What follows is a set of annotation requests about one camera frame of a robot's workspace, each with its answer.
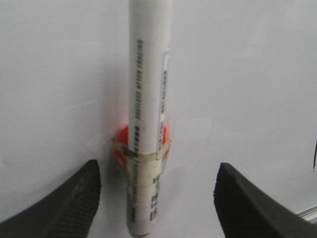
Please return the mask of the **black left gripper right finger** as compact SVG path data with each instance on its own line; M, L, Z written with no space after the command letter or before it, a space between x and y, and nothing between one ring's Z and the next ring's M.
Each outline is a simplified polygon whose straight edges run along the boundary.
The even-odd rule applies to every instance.
M213 193L227 238L315 238L317 227L260 190L229 163L221 163Z

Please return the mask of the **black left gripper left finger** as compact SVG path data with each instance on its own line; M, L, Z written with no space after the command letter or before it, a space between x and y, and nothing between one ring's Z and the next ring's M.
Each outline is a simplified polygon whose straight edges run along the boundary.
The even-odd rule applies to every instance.
M1 222L2 238L85 238L100 203L101 175L89 160L46 197Z

